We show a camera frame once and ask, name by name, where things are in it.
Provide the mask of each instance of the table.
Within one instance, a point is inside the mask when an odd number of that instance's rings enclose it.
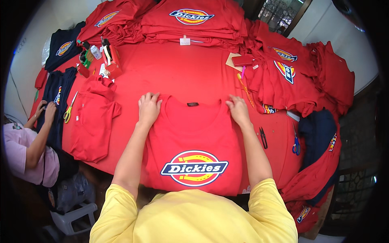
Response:
[[[296,130],[298,123],[288,117],[285,110],[274,114],[260,114],[250,106],[246,93],[237,79],[239,71],[225,65],[229,52],[194,45],[180,46],[173,42],[164,44],[141,42],[122,45],[117,50],[121,57],[120,64],[123,74],[115,79],[117,89],[114,99],[121,105],[122,113],[112,120],[108,156],[97,163],[86,162],[87,164],[109,174],[114,173],[116,164],[138,121],[138,100],[142,94],[160,92],[171,94],[183,103],[201,102],[205,104],[211,104],[222,97],[227,99],[228,94],[233,94],[242,97],[248,104],[255,131],[259,133],[259,127],[263,127],[268,143],[265,153],[272,166],[277,187],[282,188],[298,173],[304,155],[303,142],[301,142],[301,154],[296,156],[292,153],[294,144],[292,123]],[[89,67],[91,74],[96,68],[95,75],[98,75],[103,62],[103,59],[93,60]],[[62,64],[57,70],[63,72],[66,68],[75,66],[76,63],[79,63],[78,56]],[[85,80],[77,73],[67,99],[68,105]],[[37,105],[42,100],[43,90],[44,86],[39,92],[37,101],[33,104],[30,116],[34,115]],[[69,123],[63,126],[62,149],[66,152],[71,149],[70,135],[76,122],[75,117],[72,114]],[[234,128],[237,131],[242,152],[243,174],[240,191],[249,193],[243,138],[235,123]]]

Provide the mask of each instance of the hand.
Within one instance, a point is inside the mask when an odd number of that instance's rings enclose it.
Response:
[[[57,106],[53,101],[51,101],[46,107],[45,123],[49,124],[50,126],[53,124],[56,110]]]
[[[34,117],[38,118],[41,115],[41,113],[46,109],[46,107],[43,106],[45,104],[47,104],[47,101],[45,101],[45,100],[41,100],[39,102],[39,105],[37,107],[37,111],[35,112]]]
[[[226,105],[230,109],[231,116],[240,128],[251,124],[249,117],[249,110],[247,109],[246,102],[239,96],[233,96],[230,94],[230,99],[226,100]]]
[[[159,93],[147,93],[141,96],[139,105],[139,123],[151,127],[158,117],[161,110],[162,100],[157,102]]]

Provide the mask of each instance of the pink marker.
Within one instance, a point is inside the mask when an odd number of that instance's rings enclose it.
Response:
[[[244,77],[244,70],[246,69],[246,66],[243,66],[243,70],[242,70],[242,80],[243,80],[243,77]]]

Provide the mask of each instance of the white plastic stool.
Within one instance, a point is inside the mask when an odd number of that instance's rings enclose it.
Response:
[[[68,213],[65,213],[65,215],[61,215],[59,213],[51,212],[51,217],[53,218],[53,221],[55,225],[65,233],[65,235],[73,235],[73,234],[79,234],[85,231],[88,231],[92,228],[92,226],[95,224],[95,217],[93,216],[93,212],[97,210],[97,205],[95,203],[80,203],[80,206],[82,208],[70,211]],[[74,232],[74,229],[72,227],[72,222],[87,215],[89,216],[89,220],[91,222],[90,227],[87,229],[83,229],[77,232]]]

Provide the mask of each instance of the yellow-handled scissors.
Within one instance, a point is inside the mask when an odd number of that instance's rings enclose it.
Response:
[[[72,100],[72,103],[70,104],[68,110],[67,110],[67,111],[65,112],[65,114],[63,115],[63,119],[64,119],[65,123],[68,123],[69,120],[70,120],[70,113],[72,112],[73,102],[74,102],[75,97],[77,96],[77,94],[78,94],[78,91],[75,93],[74,98],[73,98],[73,100]]]

